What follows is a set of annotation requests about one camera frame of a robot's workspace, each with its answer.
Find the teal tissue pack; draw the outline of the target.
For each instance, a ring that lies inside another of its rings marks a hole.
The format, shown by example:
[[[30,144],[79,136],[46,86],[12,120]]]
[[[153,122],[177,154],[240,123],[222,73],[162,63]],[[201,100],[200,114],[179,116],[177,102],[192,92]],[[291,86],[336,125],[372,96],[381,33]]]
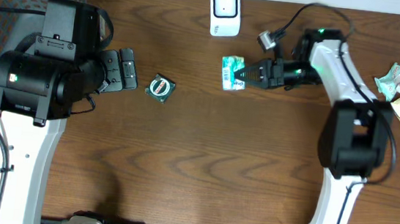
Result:
[[[222,88],[228,91],[245,89],[244,81],[238,80],[234,72],[245,67],[245,60],[241,56],[224,56],[222,58]]]

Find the teal small packet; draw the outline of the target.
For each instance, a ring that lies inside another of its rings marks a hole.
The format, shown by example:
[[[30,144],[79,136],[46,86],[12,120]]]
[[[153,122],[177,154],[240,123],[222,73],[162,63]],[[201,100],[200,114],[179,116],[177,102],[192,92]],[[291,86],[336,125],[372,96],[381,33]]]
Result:
[[[386,101],[391,102],[396,95],[396,87],[400,84],[400,65],[395,62],[384,77],[374,78],[374,82]]]

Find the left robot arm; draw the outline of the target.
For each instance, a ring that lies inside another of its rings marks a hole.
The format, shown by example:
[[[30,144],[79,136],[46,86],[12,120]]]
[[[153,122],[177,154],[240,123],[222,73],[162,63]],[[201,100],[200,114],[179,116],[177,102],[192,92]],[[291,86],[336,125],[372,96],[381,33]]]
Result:
[[[42,31],[0,56],[0,224],[40,224],[73,105],[138,86],[131,49],[111,50],[105,10],[48,0]]]

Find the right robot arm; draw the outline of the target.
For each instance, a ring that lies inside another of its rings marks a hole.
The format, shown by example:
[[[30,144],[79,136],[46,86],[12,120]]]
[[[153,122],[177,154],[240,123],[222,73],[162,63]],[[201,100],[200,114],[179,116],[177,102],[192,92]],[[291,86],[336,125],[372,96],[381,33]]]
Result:
[[[317,155],[323,167],[322,189],[309,224],[347,224],[363,186],[383,163],[392,136],[392,108],[380,102],[362,82],[348,52],[347,37],[338,29],[308,29],[285,60],[279,45],[284,31],[264,31],[257,40],[273,59],[233,72],[236,79],[261,89],[285,90],[321,85],[331,110]]]

